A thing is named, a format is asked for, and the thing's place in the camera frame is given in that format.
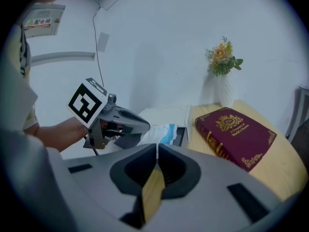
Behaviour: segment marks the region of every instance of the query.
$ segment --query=gold emblem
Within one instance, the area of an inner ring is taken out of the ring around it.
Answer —
[[[243,118],[233,115],[230,115],[230,117],[228,117],[225,115],[221,116],[219,120],[220,121],[216,121],[217,127],[220,128],[221,131],[227,131],[242,122]]]
[[[210,139],[208,140],[208,143],[211,145],[211,147],[213,149],[216,148],[216,144],[217,144],[217,140],[215,140],[213,137],[210,137]]]
[[[275,137],[276,137],[276,134],[273,133],[271,130],[268,130],[270,136],[269,136],[269,139],[268,139],[268,145],[271,145],[272,141],[274,141]]]
[[[244,157],[241,158],[241,161],[247,166],[247,168],[250,168],[252,165],[254,165],[263,154],[255,155],[254,157],[251,157],[251,159],[245,159]]]
[[[223,143],[220,143],[219,146],[217,147],[217,149],[216,149],[217,154],[218,154],[219,150],[221,149],[222,145],[223,145]]]
[[[206,138],[206,141],[208,142],[208,139],[209,139],[209,136],[211,135],[211,131],[210,132],[208,132],[208,134],[207,134],[207,138]]]

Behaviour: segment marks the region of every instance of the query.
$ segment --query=cable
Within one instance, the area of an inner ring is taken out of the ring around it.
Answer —
[[[97,15],[97,13],[99,12],[99,10],[100,10],[101,6],[100,6],[100,4],[99,4],[97,1],[96,1],[96,3],[99,5],[99,8],[98,8],[98,11],[95,13],[95,15],[92,17],[92,23],[93,23],[93,28],[94,28],[94,30],[95,30],[95,39],[96,39],[96,53],[97,53],[97,61],[98,61],[98,71],[100,72],[100,76],[101,76],[101,80],[102,80],[102,85],[103,85],[103,87],[104,87],[103,77],[102,77],[101,68],[100,68],[100,62],[99,62],[99,60],[98,60],[98,42],[97,42],[97,32],[96,32],[96,26],[95,26],[95,21],[94,21],[94,19],[95,19],[95,17],[96,17],[96,15]]]
[[[101,5],[97,2],[97,0],[94,0],[94,1],[95,1],[95,2],[98,4],[98,6],[101,8]]]
[[[96,149],[93,149],[93,151],[95,152],[96,156],[98,156],[98,152]]]

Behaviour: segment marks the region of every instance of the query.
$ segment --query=sleeve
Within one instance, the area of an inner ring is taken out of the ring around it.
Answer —
[[[24,124],[23,130],[28,129],[29,127],[38,123],[37,117],[35,116],[35,106],[33,106],[30,114],[28,115],[26,122]]]
[[[22,29],[18,25],[13,25],[11,32],[9,34],[8,42],[6,43],[7,55],[9,57],[10,62],[14,65],[18,73],[21,73],[21,47],[22,47]],[[28,54],[27,59],[31,58],[29,45],[27,44]],[[28,64],[30,60],[26,61],[26,67],[24,68],[23,78],[24,81],[29,85],[29,75],[30,75],[30,64]],[[27,129],[33,125],[38,123],[37,118],[35,116],[35,106],[33,106],[30,114],[28,115],[23,129]]]

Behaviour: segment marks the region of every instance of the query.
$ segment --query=white vase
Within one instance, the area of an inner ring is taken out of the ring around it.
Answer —
[[[217,84],[221,106],[231,108],[234,103],[234,89],[231,72],[226,75],[217,76]]]

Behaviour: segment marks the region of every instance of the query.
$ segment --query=gold embossed book cover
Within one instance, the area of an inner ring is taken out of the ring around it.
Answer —
[[[195,126],[217,155],[249,172],[269,150],[276,133],[224,107],[196,119]]]

